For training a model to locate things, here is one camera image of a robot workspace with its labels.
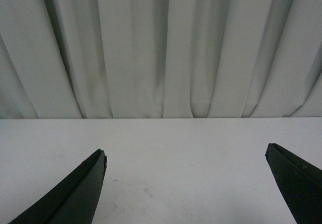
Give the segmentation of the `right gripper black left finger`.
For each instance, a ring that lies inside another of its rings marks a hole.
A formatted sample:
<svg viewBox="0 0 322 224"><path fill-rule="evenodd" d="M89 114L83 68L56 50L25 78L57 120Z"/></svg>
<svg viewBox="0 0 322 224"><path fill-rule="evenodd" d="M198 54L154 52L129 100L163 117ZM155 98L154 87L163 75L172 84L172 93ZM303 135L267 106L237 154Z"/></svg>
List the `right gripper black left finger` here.
<svg viewBox="0 0 322 224"><path fill-rule="evenodd" d="M107 157L98 149L11 223L92 223Z"/></svg>

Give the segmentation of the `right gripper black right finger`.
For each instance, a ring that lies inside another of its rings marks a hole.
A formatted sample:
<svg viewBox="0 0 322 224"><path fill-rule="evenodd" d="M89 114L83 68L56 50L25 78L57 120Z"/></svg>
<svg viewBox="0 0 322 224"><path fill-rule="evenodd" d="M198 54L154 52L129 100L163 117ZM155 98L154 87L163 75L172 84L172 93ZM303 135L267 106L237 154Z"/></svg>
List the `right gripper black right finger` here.
<svg viewBox="0 0 322 224"><path fill-rule="evenodd" d="M296 223L321 223L321 169L276 143L265 157Z"/></svg>

